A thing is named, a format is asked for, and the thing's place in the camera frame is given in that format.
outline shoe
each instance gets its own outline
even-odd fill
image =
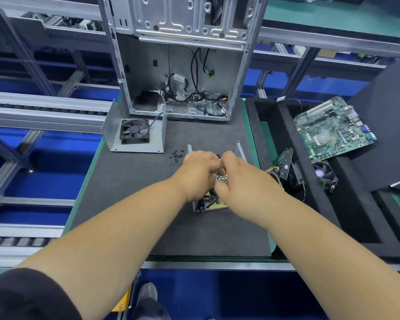
[[[139,302],[141,302],[142,300],[145,300],[147,298],[151,298],[151,299],[153,299],[155,301],[157,301],[157,299],[158,299],[157,288],[151,282],[145,283],[141,287],[141,290],[139,291],[138,301],[136,302],[136,305],[138,305]]]

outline hand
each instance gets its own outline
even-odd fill
[[[231,151],[222,155],[221,167],[226,170],[228,185],[216,181],[215,191],[242,218],[264,226],[273,207],[281,207],[279,202],[290,198],[271,176]]]
[[[219,157],[210,151],[192,151],[185,156],[182,166],[170,178],[185,194],[187,202],[200,200],[213,187],[219,169]]]

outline green circuit board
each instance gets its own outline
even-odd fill
[[[293,121],[312,163],[373,144],[376,136],[340,96],[296,116]]]

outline workbench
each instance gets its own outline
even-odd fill
[[[170,158],[174,150],[185,155],[187,144],[190,144],[193,150],[223,154],[235,150],[237,142],[240,142],[248,163],[254,164],[257,158],[252,150],[255,146],[244,102],[235,107],[229,123],[168,121],[164,154],[115,153],[102,139],[65,231],[74,229],[142,188],[171,177],[183,160],[175,163],[174,158]],[[267,231],[230,209],[194,213],[190,202],[152,249],[150,258],[257,260],[269,259],[274,248]]]

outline black cooling fan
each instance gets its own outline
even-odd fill
[[[323,185],[323,188],[332,192],[333,189],[335,189],[335,185],[338,184],[338,178],[333,172],[328,161],[323,160],[321,162],[314,163],[313,166],[316,170],[317,177],[320,179]]]
[[[120,129],[122,145],[144,144],[150,142],[150,126],[147,119],[122,120]]]

